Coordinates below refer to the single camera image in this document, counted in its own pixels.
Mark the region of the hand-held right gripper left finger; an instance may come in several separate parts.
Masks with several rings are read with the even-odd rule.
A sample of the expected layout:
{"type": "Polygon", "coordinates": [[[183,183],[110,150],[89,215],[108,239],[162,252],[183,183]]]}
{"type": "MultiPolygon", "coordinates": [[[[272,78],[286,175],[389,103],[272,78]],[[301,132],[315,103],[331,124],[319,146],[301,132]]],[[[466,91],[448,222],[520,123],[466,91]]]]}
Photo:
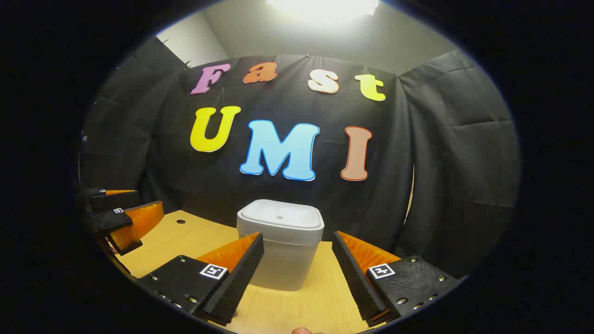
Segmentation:
{"type": "Polygon", "coordinates": [[[138,281],[185,312],[226,326],[264,253],[263,235],[256,232],[197,258],[178,255],[138,281]]]}

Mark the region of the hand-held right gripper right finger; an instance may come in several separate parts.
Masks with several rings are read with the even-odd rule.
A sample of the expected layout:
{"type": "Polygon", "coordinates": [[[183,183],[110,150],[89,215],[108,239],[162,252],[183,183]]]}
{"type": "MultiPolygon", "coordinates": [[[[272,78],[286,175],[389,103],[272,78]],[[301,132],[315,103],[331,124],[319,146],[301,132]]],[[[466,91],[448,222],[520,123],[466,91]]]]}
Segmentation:
{"type": "Polygon", "coordinates": [[[400,258],[342,231],[332,251],[369,327],[418,313],[459,283],[418,255],[400,258]]]}

